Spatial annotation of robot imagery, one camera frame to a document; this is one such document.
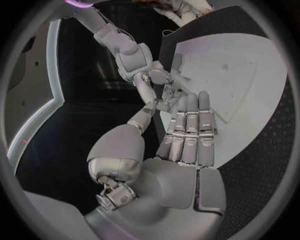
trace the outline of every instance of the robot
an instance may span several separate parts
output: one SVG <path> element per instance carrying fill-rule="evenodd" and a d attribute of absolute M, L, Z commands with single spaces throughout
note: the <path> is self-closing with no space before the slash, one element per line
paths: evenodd
<path fill-rule="evenodd" d="M 206 91 L 184 89 L 178 75 L 153 61 L 93 7 L 96 0 L 66 0 L 53 19 L 76 18 L 115 57 L 145 106 L 126 124 L 103 135 L 87 157 L 91 178 L 103 191 L 99 207 L 85 216 L 100 239 L 213 239 L 226 210 L 226 192 L 214 166 L 215 116 Z M 165 85 L 159 99 L 151 83 Z M 172 115 L 153 158 L 144 160 L 146 131 L 156 111 Z"/>

